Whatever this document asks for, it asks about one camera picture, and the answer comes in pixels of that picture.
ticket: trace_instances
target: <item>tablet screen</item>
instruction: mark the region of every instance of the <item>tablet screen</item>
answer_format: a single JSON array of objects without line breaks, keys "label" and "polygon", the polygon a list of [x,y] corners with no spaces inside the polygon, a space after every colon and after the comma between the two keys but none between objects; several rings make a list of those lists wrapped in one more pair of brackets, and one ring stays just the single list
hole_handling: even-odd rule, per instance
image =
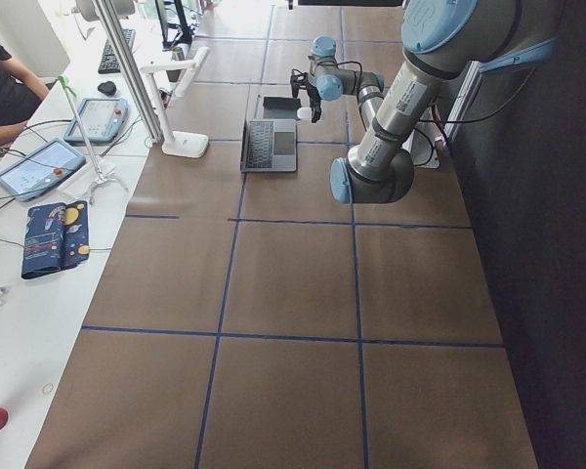
[{"label": "tablet screen", "polygon": [[53,140],[0,174],[0,183],[13,195],[48,189],[77,169],[84,157],[62,141]]},{"label": "tablet screen", "polygon": [[[117,100],[89,100],[86,102],[84,108],[80,110],[80,117],[90,139],[103,139],[108,135],[108,129],[116,117],[116,107]],[[82,138],[77,125],[74,126],[71,137]]]}]

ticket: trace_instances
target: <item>white lamp base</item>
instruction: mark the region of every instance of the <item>white lamp base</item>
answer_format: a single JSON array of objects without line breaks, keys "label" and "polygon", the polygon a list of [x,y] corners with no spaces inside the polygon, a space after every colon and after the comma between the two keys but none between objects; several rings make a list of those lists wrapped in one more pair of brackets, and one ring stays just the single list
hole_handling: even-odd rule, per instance
[{"label": "white lamp base", "polygon": [[163,153],[187,158],[199,158],[206,151],[208,146],[208,137],[206,135],[177,130],[174,130],[172,134],[172,139],[165,139],[163,142]]}]

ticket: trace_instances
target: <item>metal pole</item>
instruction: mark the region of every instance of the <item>metal pole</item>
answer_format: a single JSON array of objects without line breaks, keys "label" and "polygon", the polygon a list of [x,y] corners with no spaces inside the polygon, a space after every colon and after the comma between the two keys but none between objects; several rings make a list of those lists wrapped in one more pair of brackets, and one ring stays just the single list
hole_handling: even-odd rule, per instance
[{"label": "metal pole", "polygon": [[117,18],[115,7],[111,0],[93,0],[93,4],[100,18],[100,22],[106,31],[106,36],[108,36],[108,41],[113,48],[113,52],[117,56],[121,74],[126,79],[130,94],[139,109],[139,114],[146,125],[149,137],[154,143],[159,143],[162,141],[163,136],[158,117],[147,96],[146,85],[144,85],[144,81],[141,78],[139,69],[135,63],[135,58],[124,39],[124,33],[121,23]]},{"label": "metal pole", "polygon": [[65,91],[65,96],[67,97],[67,102],[69,103],[69,107],[71,107],[71,111],[74,114],[74,118],[76,119],[76,123],[78,124],[78,128],[80,129],[80,134],[82,136],[82,140],[85,141],[85,146],[87,147],[87,151],[89,152],[89,156],[91,157],[91,164],[94,166],[94,170],[98,177],[104,176],[104,171],[102,170],[102,166],[100,166],[100,162],[98,161],[98,157],[94,152],[94,148],[91,146],[91,140],[89,140],[89,135],[87,134],[87,128],[80,117],[80,112],[78,112],[78,108],[76,107],[76,103],[74,99],[69,94],[70,91],[63,86],[63,90]]},{"label": "metal pole", "polygon": [[[451,108],[451,112],[447,117],[448,121],[456,121],[462,120],[471,107],[473,103],[473,99],[476,97],[478,93],[478,89],[481,85],[481,74],[480,74],[480,63],[479,62],[471,62],[469,64],[469,68],[467,70],[467,74],[465,75],[465,79],[462,82],[462,86],[460,87],[460,91],[458,92],[458,96],[456,97],[456,101],[453,103],[453,107]],[[444,126],[445,134],[447,134],[447,138],[450,142],[453,142],[460,130],[461,124],[452,124],[448,123]]]}]

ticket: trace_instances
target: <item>label sticker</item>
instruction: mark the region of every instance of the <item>label sticker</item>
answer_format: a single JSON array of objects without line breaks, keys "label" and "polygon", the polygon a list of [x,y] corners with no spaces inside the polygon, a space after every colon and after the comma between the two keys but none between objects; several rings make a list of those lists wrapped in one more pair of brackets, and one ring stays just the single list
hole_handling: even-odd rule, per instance
[{"label": "label sticker", "polygon": [[410,115],[415,107],[419,104],[421,97],[425,94],[428,87],[418,81],[406,83],[400,90],[396,90],[399,96],[396,109],[404,115]]},{"label": "label sticker", "polygon": [[368,164],[369,166],[377,167],[379,166],[378,162],[376,161],[378,152],[382,147],[381,142],[374,142],[373,147],[369,150],[369,153],[364,157],[364,163]]}]

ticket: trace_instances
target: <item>white wall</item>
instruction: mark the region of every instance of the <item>white wall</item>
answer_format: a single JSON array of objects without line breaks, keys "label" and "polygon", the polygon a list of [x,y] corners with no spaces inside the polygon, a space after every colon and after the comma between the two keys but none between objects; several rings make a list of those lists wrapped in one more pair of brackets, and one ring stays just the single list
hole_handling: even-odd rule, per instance
[{"label": "white wall", "polygon": [[0,44],[39,76],[57,76],[69,64],[36,0],[0,0]]}]

